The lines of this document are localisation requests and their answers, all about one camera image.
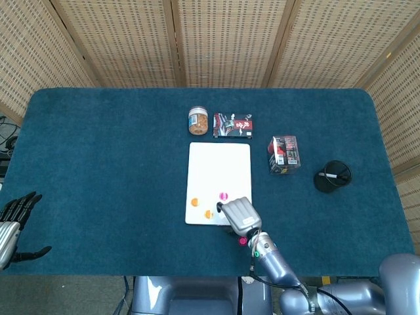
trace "white board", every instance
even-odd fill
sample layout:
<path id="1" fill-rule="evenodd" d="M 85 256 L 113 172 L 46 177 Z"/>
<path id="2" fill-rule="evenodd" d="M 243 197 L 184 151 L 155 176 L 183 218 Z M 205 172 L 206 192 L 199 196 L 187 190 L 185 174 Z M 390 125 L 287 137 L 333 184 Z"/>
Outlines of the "white board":
<path id="1" fill-rule="evenodd" d="M 217 213 L 221 201 L 251 199 L 251 153 L 248 144 L 190 144 L 185 223 L 229 225 L 223 213 Z"/>

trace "table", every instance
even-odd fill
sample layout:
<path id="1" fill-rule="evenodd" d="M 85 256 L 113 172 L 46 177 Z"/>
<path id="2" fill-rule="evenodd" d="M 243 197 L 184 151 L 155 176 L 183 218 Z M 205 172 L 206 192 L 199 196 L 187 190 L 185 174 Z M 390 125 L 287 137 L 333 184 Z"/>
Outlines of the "table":
<path id="1" fill-rule="evenodd" d="M 188 110 L 252 113 L 252 140 L 188 133 Z M 301 168 L 269 175 L 272 135 L 296 135 Z M 20 251 L 52 250 L 11 274 L 240 276 L 249 250 L 218 226 L 184 223 L 191 142 L 251 145 L 262 227 L 302 276 L 372 276 L 413 252 L 375 108 L 359 89 L 43 89 L 31 98 L 0 202 L 43 195 Z M 340 159 L 332 194 L 314 173 Z"/>

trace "jar lid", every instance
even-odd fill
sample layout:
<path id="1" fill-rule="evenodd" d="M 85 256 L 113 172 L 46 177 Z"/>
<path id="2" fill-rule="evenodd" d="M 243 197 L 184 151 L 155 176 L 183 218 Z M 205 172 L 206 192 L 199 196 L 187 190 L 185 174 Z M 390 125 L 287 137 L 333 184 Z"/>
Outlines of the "jar lid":
<path id="1" fill-rule="evenodd" d="M 207 110 L 205 110 L 205 108 L 203 106 L 194 106 L 193 108 L 190 109 L 190 112 L 188 113 L 188 116 L 194 115 L 194 114 L 203 114 L 203 115 L 207 115 Z"/>

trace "woven panel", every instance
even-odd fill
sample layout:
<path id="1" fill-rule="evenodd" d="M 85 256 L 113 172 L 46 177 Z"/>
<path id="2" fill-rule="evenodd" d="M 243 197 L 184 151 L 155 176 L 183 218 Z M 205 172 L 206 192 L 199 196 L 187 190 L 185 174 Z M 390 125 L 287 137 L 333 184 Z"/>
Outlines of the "woven panel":
<path id="1" fill-rule="evenodd" d="M 106 86 L 175 86 L 163 0 L 59 3 Z"/>
<path id="2" fill-rule="evenodd" d="M 93 82 L 40 0 L 0 5 L 0 100 L 23 117 L 34 91 Z"/>
<path id="3" fill-rule="evenodd" d="M 367 88 L 393 167 L 420 156 L 420 34 Z"/>
<path id="4" fill-rule="evenodd" d="M 352 87 L 419 9 L 419 0 L 303 0 L 273 86 Z"/>
<path id="5" fill-rule="evenodd" d="M 400 193 L 415 252 L 420 254 L 420 176 L 400 183 L 397 189 Z"/>
<path id="6" fill-rule="evenodd" d="M 284 0 L 180 0 L 187 85 L 260 87 L 284 6 Z"/>

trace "jar label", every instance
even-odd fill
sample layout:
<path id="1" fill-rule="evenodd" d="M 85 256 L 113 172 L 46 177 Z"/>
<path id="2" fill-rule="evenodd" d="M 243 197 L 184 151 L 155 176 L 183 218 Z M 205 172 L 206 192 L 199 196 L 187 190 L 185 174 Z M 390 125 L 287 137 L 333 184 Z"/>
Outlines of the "jar label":
<path id="1" fill-rule="evenodd" d="M 188 126 L 191 127 L 196 124 L 197 124 L 197 114 L 191 115 L 190 118 L 188 118 Z"/>

